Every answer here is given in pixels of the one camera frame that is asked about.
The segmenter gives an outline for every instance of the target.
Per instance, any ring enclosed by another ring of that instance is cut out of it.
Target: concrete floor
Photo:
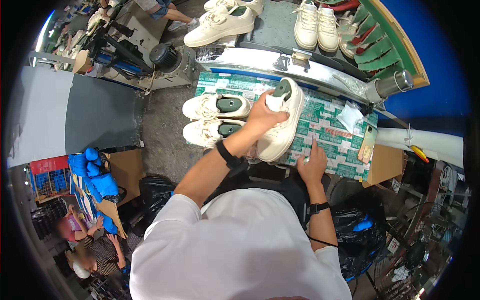
[[[178,10],[190,17],[200,17],[205,13],[204,0],[189,0],[177,6]],[[186,28],[175,32],[165,31],[161,42],[172,42],[174,46],[183,45]],[[179,86],[160,89],[150,95],[148,107],[144,113],[142,123],[142,140],[145,147],[142,149],[144,169],[147,174],[160,174],[179,182],[188,169],[202,157],[203,149],[186,144],[183,127],[190,122],[181,111],[183,103],[192,98],[198,83],[198,76],[202,67],[195,66],[194,82],[190,87]],[[334,176],[327,191],[327,195],[340,177]],[[353,292],[355,281],[348,286]],[[358,287],[354,300],[372,300],[376,297],[368,278],[359,277]]]

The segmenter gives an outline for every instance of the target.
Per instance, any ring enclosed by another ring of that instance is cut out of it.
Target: sneaker on foot
[[[187,33],[187,47],[211,44],[224,36],[241,35],[253,30],[254,16],[246,6],[217,6],[200,18],[200,26]]]
[[[338,33],[333,12],[331,8],[318,9],[318,46],[326,52],[335,52],[338,49]]]
[[[214,148],[216,143],[237,132],[245,122],[230,119],[203,119],[187,124],[183,137],[187,142],[206,148]]]
[[[281,93],[279,87],[287,92]],[[270,110],[286,111],[288,120],[277,124],[258,141],[257,156],[262,161],[279,159],[290,147],[295,138],[297,124],[303,109],[303,91],[291,78],[284,77],[272,95],[267,95],[265,103]]]
[[[172,24],[167,28],[168,31],[174,31],[175,29],[185,26],[187,23],[180,22],[180,21],[173,21]]]
[[[188,23],[187,25],[188,25],[187,32],[190,32],[193,29],[197,28],[198,25],[200,25],[200,22],[198,21],[197,18],[193,18],[192,21],[190,23]]]
[[[303,0],[294,12],[298,13],[293,31],[297,44],[304,49],[315,49],[318,26],[317,7],[312,0]]]
[[[353,15],[348,16],[349,12],[346,12],[342,17],[340,17],[340,21],[338,22],[338,44],[340,46],[340,50],[343,54],[348,58],[353,58],[355,54],[354,50],[347,48],[347,41],[345,41],[342,37],[344,36],[354,36],[358,29],[358,24],[352,24]]]
[[[211,11],[219,5],[230,7],[234,7],[236,5],[250,7],[250,9],[253,11],[253,16],[258,16],[264,11],[264,4],[262,0],[209,0],[204,4],[204,9],[206,11]]]
[[[228,94],[206,94],[187,100],[183,114],[190,119],[245,118],[251,109],[250,102],[242,96]]]

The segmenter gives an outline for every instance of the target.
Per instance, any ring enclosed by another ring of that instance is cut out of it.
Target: white t-shirt
[[[351,299],[337,248],[314,253],[281,194],[234,190],[202,212],[175,194],[158,213],[132,256],[133,299]]]

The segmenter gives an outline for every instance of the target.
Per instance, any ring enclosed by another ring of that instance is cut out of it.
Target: red sign
[[[68,155],[64,155],[32,161],[30,163],[30,169],[34,175],[65,169],[68,168],[67,159]]]

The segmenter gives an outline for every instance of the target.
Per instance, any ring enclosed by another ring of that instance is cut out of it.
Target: smartphone
[[[361,142],[361,147],[357,156],[357,158],[364,164],[368,164],[370,161],[376,139],[377,129],[370,124],[367,124],[367,130],[365,130],[365,135],[363,136],[363,141]]]

